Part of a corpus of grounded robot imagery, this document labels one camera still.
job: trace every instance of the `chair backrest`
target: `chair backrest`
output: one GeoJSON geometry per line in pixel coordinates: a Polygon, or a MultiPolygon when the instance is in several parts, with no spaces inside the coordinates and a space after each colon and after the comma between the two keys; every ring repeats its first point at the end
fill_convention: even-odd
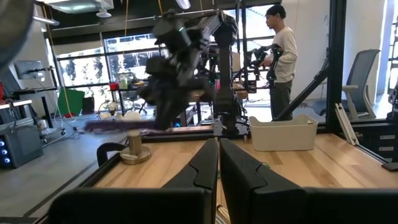
{"type": "Polygon", "coordinates": [[[353,66],[349,72],[347,85],[357,85],[358,89],[351,91],[353,103],[358,112],[367,111],[365,95],[366,83],[371,72],[374,59],[380,52],[379,49],[362,50],[355,56],[353,66]]]}

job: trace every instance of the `wooden table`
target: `wooden table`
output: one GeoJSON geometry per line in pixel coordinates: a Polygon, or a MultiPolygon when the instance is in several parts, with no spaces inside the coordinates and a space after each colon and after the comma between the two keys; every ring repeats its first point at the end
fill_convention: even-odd
{"type": "MultiPolygon", "coordinates": [[[[152,158],[139,165],[119,163],[96,187],[159,188],[177,174],[202,147],[204,141],[146,144],[152,158]]],[[[235,141],[257,160],[302,187],[398,188],[398,174],[333,134],[319,134],[312,151],[257,152],[250,140],[235,141]]],[[[221,181],[217,202],[226,206],[221,181]]]]}

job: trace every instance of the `concrete floor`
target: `concrete floor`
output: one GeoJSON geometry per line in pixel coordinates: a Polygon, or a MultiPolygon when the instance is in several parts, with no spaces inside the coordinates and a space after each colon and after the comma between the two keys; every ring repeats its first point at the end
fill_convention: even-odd
{"type": "MultiPolygon", "coordinates": [[[[377,118],[385,118],[391,110],[386,96],[378,96],[374,107],[377,118]]],[[[248,103],[248,116],[256,116],[261,121],[271,120],[271,111],[267,100],[248,103]]],[[[203,106],[202,118],[210,115],[210,108],[203,106]]],[[[146,118],[152,117],[152,110],[148,110],[146,118]]],[[[318,116],[309,107],[302,106],[294,111],[294,115],[305,113],[324,122],[324,117],[318,116]]],[[[96,119],[94,115],[77,119],[70,126],[83,126],[87,119],[96,119]]],[[[72,128],[64,124],[66,136],[73,133],[72,128]]],[[[96,149],[104,142],[119,142],[125,134],[99,136],[84,134],[79,139],[67,139],[56,142],[44,149],[44,156],[28,162],[14,170],[0,169],[0,223],[2,217],[40,217],[43,215],[54,196],[76,187],[98,168],[96,164],[96,149]]]]}

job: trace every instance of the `gray office chair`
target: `gray office chair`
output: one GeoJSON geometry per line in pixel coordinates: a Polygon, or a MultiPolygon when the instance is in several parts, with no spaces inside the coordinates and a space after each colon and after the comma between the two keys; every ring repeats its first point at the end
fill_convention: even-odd
{"type": "MultiPolygon", "coordinates": [[[[359,118],[376,118],[369,102],[367,82],[374,59],[379,52],[379,49],[358,52],[349,72],[347,84],[343,85],[347,100],[342,100],[341,104],[345,111],[349,113],[352,121],[359,118]]],[[[317,100],[312,105],[312,108],[320,116],[325,115],[326,100],[317,100]]]]}

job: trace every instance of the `man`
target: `man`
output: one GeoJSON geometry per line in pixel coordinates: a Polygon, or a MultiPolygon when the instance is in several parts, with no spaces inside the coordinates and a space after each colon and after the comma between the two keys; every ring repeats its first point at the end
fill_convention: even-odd
{"type": "MultiPolygon", "coordinates": [[[[286,11],[283,6],[275,5],[267,10],[267,26],[275,31],[273,44],[278,44],[284,50],[279,58],[275,69],[275,88],[271,89],[271,113],[276,118],[290,103],[290,92],[292,91],[292,82],[295,73],[297,61],[297,47],[294,32],[291,28],[285,26],[284,19],[286,11]]],[[[274,56],[270,54],[260,64],[268,67],[272,63],[274,56]]],[[[293,119],[292,113],[280,118],[281,121],[293,119]]]]}

